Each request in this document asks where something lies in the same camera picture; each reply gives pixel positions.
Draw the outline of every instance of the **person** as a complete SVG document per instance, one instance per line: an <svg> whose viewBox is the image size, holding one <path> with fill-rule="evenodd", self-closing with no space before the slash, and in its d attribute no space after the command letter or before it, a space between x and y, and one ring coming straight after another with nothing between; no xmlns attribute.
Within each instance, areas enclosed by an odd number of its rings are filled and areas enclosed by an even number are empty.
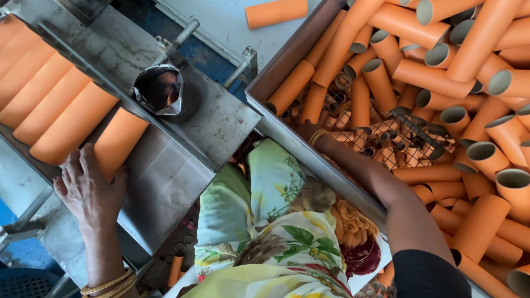
<svg viewBox="0 0 530 298"><path fill-rule="evenodd" d="M471 297L471 288L421 199L375 161L354 152L320 127L297 132L354 177L387 209L388 243L399 298ZM306 177L296 159L271 139L253 144L248 177L235 164L222 168L200 196L195 267L201 283L191 297L353 297L342 268L335 194ZM87 144L68 157L57 195L79 219L86 244L87 289L123 275L116 220L126 191L124 168L113 183L99 174ZM119 283L92 293L115 291ZM138 297L130 288L125 297Z"/></svg>

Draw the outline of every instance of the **wire mesh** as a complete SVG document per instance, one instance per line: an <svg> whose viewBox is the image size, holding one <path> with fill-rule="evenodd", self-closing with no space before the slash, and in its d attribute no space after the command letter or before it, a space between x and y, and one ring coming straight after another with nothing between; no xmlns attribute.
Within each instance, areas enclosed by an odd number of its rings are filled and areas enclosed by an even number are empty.
<svg viewBox="0 0 530 298"><path fill-rule="evenodd" d="M431 120L408 115L402 110L399 113L397 109L383 111L371 94L370 126L366 129L352 129L351 82L343 73L335 78L328 88L319 117L319 125L327 129L337 141L377 161L388 170L432 165L445 151L453 153L455 141L442 125L434 121L436 117L439 118L439 112ZM308 86L281 116L285 122L294 124L299 121ZM400 91L403 88L395 87L397 96ZM329 157L324 157L337 166Z"/></svg>

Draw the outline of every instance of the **bangle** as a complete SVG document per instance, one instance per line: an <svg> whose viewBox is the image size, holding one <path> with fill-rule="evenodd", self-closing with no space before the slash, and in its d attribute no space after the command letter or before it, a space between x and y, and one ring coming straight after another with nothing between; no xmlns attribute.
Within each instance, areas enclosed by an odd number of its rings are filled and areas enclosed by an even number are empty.
<svg viewBox="0 0 530 298"><path fill-rule="evenodd" d="M129 276L131 273L133 273L133 270L131 268L127 268L127 270L125 271L125 273L123 275L121 275L120 277L114 279L113 281L110 281L106 284L103 284L101 286L97 286L97 287L93 287L93 288L89 288L89 285L86 285L84 286L80 293L81 295L90 295L90 294L93 294L95 292L99 292L101 290L104 290L110 286L113 286L115 284L117 284L118 282L124 280L125 278L127 278L127 276Z"/></svg>
<svg viewBox="0 0 530 298"><path fill-rule="evenodd" d="M108 291L107 293L104 293L100 296L96 296L94 298L118 298L121 297L123 294L127 293L136 283L136 275L131 274L129 278L127 278L122 284L120 284L117 288L112 289L111 291ZM88 295L83 295L82 298L89 298Z"/></svg>
<svg viewBox="0 0 530 298"><path fill-rule="evenodd" d="M314 147L315 146L315 143L316 143L316 140L318 140L321 136L323 135L328 135L330 134L329 131L327 131L326 129L319 129L317 130L313 136L311 137L311 139L309 140L309 143L311 144L311 147Z"/></svg>

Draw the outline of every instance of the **black sleeve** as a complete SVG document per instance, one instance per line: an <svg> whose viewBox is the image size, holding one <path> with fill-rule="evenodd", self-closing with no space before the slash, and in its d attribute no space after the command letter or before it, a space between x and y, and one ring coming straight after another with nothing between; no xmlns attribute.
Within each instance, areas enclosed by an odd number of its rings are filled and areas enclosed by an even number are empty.
<svg viewBox="0 0 530 298"><path fill-rule="evenodd" d="M446 260L422 250L402 250L392 258L397 298L471 298L471 287Z"/></svg>

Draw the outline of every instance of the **maroon fabric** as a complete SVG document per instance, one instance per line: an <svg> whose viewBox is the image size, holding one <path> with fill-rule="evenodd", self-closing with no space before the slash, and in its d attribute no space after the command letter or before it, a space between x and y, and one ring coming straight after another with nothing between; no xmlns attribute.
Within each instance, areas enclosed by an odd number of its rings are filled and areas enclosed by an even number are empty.
<svg viewBox="0 0 530 298"><path fill-rule="evenodd" d="M374 272L381 261L381 249L372 237L368 237L365 244L354 248L347 248L341 244L340 251L346 261L346 277L348 278L354 274L366 275Z"/></svg>

